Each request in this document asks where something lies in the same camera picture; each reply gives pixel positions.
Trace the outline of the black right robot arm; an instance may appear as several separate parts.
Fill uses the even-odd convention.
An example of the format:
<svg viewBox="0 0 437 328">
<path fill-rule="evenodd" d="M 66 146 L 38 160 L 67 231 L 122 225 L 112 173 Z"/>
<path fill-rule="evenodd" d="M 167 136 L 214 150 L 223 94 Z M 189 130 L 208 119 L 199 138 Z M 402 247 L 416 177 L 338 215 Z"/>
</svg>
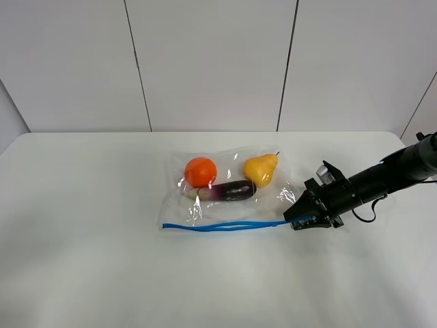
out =
<svg viewBox="0 0 437 328">
<path fill-rule="evenodd" d="M 341 215 L 377 202 L 436 175 L 436 133 L 417 133 L 418 142 L 383 158 L 349 178 L 327 161 L 316 171 L 321 184 L 311 178 L 305 190 L 283 217 L 293 230 L 339 228 Z"/>
</svg>

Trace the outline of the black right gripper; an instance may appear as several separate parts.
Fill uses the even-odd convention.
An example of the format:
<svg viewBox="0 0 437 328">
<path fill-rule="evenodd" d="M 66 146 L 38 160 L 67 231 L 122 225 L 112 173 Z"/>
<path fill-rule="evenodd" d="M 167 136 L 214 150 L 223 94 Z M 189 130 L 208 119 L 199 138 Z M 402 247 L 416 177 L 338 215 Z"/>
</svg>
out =
<svg viewBox="0 0 437 328">
<path fill-rule="evenodd" d="M 295 231 L 309 228 L 340 228 L 344 225 L 329 201 L 330 188 L 336 187 L 336 182 L 345 179 L 345 176 L 327 161 L 322 161 L 322 165 L 330 169 L 336 181 L 324 185 L 311 178 L 304 182 L 306 191 L 283 213 L 284 220 L 290 222 Z"/>
</svg>

